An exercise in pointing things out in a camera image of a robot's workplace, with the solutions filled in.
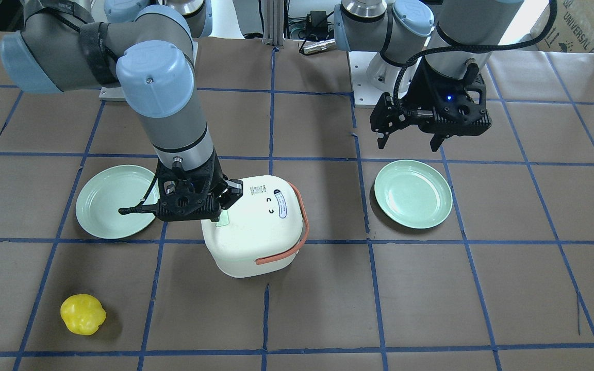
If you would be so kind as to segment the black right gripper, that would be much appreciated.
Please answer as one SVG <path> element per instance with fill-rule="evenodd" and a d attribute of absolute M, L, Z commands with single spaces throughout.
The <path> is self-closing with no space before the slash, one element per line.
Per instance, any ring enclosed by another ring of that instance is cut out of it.
<path fill-rule="evenodd" d="M 218 221 L 243 196 L 243 181 L 229 179 L 217 155 L 211 155 L 201 166 L 187 170 L 174 161 L 169 167 L 156 167 L 159 200 L 152 205 L 119 208 L 118 214 L 154 214 L 165 222 Z"/>

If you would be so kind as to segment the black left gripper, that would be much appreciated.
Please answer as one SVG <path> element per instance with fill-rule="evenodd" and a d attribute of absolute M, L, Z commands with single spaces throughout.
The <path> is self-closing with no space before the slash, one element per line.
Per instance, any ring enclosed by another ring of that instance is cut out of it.
<path fill-rule="evenodd" d="M 468 59 L 462 73 L 461 78 L 446 77 L 422 59 L 403 98 L 394 103 L 391 94 L 384 92 L 370 115 L 377 147 L 386 148 L 390 134 L 410 125 L 433 134 L 430 147 L 434 153 L 451 136 L 480 136 L 490 129 L 480 66 Z"/>

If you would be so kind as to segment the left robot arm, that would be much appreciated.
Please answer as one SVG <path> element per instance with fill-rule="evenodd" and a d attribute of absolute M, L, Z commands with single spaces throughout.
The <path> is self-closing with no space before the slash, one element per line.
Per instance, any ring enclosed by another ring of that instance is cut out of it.
<path fill-rule="evenodd" d="M 398 68 L 370 115 L 382 149 L 391 134 L 415 125 L 432 135 L 431 150 L 453 136 L 492 127 L 481 68 L 521 1 L 342 1 L 333 10 L 338 49 L 375 52 Z"/>

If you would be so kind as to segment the green plate near right arm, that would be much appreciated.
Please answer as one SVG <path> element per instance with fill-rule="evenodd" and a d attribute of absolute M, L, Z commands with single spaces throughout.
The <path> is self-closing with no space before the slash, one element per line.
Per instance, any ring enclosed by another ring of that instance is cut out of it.
<path fill-rule="evenodd" d="M 114 166 L 99 172 L 84 185 L 75 205 L 81 228 L 97 238 L 119 239 L 137 234 L 156 217 L 151 213 L 120 214 L 120 208 L 132 208 L 144 199 L 144 205 L 158 202 L 159 192 L 145 195 L 155 174 L 135 165 Z"/>

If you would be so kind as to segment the green plate near left arm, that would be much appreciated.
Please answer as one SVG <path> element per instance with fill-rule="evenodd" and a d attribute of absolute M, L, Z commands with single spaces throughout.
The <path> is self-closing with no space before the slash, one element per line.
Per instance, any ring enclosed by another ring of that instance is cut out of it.
<path fill-rule="evenodd" d="M 398 160 L 383 166 L 373 188 L 382 212 L 408 228 L 441 225 L 452 211 L 452 189 L 439 171 L 423 162 Z"/>

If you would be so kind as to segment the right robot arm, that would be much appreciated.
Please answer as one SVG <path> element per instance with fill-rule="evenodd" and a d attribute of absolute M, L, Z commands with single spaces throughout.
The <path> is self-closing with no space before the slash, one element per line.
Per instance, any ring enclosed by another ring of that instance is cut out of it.
<path fill-rule="evenodd" d="M 24 92 L 122 89 L 155 148 L 159 197 L 119 214 L 217 222 L 243 195 L 242 181 L 221 169 L 196 92 L 194 40 L 210 35 L 210 3 L 190 5 L 184 15 L 165 3 L 128 3 L 104 23 L 88 1 L 26 1 L 22 30 L 0 42 L 2 64 Z"/>

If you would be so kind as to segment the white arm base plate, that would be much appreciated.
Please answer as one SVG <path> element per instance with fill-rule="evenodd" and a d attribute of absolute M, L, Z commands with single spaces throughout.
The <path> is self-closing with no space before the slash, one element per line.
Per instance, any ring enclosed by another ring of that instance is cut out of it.
<path fill-rule="evenodd" d="M 101 87 L 99 92 L 99 99 L 106 102 L 119 102 L 124 103 L 126 101 L 125 94 L 120 85 L 113 87 Z"/>
<path fill-rule="evenodd" d="M 379 97 L 392 93 L 400 68 L 387 63 L 378 52 L 348 53 L 354 104 L 374 108 Z"/>

